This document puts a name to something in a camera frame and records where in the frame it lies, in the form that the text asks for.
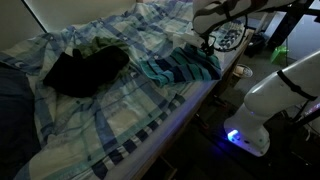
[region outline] blue light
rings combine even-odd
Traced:
[[[233,141],[233,136],[234,136],[234,135],[237,135],[238,133],[239,133],[239,131],[237,131],[237,130],[233,130],[233,131],[229,132],[229,133],[228,133],[228,139],[229,139],[229,141]]]

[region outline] plaid bedsheet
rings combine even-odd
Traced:
[[[157,87],[141,72],[139,61],[167,57],[173,50],[168,32],[184,33],[191,19],[191,3],[138,3],[121,16],[69,26],[0,52],[0,62],[28,75],[42,145],[16,179],[102,179],[133,152],[185,101],[180,92],[188,87]],[[129,72],[91,98],[71,98],[43,85],[62,52],[96,36],[130,46]]]

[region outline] bed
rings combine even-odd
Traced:
[[[137,3],[123,15],[68,26],[2,51],[4,68],[26,74],[26,91],[34,96],[30,111],[34,110],[33,129],[40,146],[33,149],[26,164],[20,163],[16,179],[141,178],[218,82],[219,91],[227,84],[223,82],[232,76],[252,35],[246,32],[242,45],[232,52],[215,53],[221,81],[159,88],[144,75],[139,62],[167,57],[173,49],[173,33],[188,31],[191,19],[189,2]],[[216,35],[223,38],[225,33]],[[90,98],[71,98],[43,85],[62,52],[95,37],[120,39],[129,45],[130,68],[125,74]]]

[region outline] striped towel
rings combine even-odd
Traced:
[[[160,87],[166,84],[221,79],[219,60],[199,49],[177,47],[165,59],[141,61],[144,73]]]

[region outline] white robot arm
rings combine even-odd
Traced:
[[[295,0],[194,0],[193,29],[204,39],[218,26],[254,11],[288,5]],[[263,124],[275,113],[320,94],[320,51],[272,73],[245,96],[236,114],[224,122],[228,139],[255,156],[263,156],[269,133]]]

